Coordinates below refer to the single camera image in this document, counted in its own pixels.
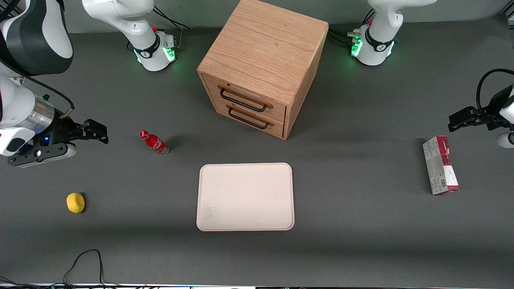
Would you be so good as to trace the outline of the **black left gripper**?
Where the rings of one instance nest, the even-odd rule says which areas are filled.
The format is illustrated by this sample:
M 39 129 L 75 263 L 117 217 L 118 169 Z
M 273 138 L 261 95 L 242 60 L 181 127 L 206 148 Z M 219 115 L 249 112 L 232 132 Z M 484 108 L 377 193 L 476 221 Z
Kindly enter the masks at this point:
M 449 116 L 449 132 L 455 132 L 461 128 L 469 126 L 487 125 L 488 130 L 494 130 L 499 127 L 511 128 L 512 117 L 505 117 L 500 111 L 505 106 L 512 104 L 512 86 L 506 87 L 500 92 L 494 94 L 487 106 L 481 104 L 481 98 L 478 97 L 478 109 L 473 106 L 465 107 Z

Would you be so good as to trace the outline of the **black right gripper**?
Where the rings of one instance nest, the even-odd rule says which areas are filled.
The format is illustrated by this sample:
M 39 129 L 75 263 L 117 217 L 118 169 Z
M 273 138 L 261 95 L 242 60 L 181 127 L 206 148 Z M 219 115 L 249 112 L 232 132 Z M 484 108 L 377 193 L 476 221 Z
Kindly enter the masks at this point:
M 72 143 L 76 140 L 98 140 L 108 144 L 108 128 L 97 121 L 87 119 L 80 124 L 71 117 L 53 119 L 51 125 L 40 134 L 40 146 L 51 146 L 58 143 Z

